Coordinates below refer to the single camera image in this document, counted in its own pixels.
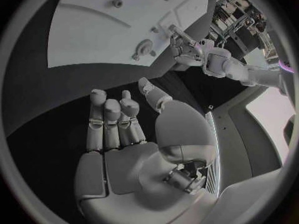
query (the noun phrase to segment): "white panel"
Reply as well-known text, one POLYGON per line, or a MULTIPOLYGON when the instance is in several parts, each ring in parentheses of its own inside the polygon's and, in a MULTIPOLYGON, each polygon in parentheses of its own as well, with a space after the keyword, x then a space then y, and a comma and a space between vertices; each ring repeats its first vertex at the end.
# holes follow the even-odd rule
POLYGON ((289 118, 295 114, 289 98, 281 95, 277 88, 268 88, 249 103, 246 109, 265 129, 284 163, 289 152, 284 139, 284 128, 289 118))
POLYGON ((123 6, 115 8, 111 0, 61 0, 49 33, 48 67, 82 63, 150 66, 169 45, 161 26, 178 24, 179 17, 185 30, 206 13, 208 5, 208 0, 122 1, 123 6), (154 26, 159 33, 151 31, 154 26), (135 61, 132 55, 144 39, 153 42, 156 56, 135 61))

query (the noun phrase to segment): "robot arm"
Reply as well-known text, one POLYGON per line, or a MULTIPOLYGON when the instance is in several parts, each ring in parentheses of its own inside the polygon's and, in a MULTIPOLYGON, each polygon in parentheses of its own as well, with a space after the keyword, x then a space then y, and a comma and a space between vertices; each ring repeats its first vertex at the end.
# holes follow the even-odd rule
POLYGON ((169 27, 173 33, 170 46, 175 60, 187 66, 201 66, 208 76, 228 77, 245 86, 277 87, 285 92, 280 71, 245 65, 233 58, 223 48, 214 47, 214 41, 202 39, 197 42, 175 25, 169 27))

